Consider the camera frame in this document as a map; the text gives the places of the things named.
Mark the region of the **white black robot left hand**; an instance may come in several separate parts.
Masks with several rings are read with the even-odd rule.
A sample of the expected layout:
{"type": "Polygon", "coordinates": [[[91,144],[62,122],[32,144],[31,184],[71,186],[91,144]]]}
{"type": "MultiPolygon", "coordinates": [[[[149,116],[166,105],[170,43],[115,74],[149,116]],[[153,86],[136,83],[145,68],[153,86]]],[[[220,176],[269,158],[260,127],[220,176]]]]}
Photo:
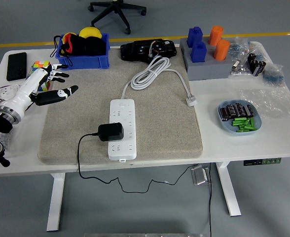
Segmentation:
{"type": "Polygon", "coordinates": [[[51,90],[38,93],[38,89],[46,82],[65,82],[68,74],[57,71],[60,68],[67,68],[65,64],[50,64],[36,69],[19,87],[16,94],[9,100],[0,103],[0,107],[8,107],[17,113],[23,113],[32,103],[38,106],[61,102],[78,90],[77,85],[59,90],[51,90]]]}

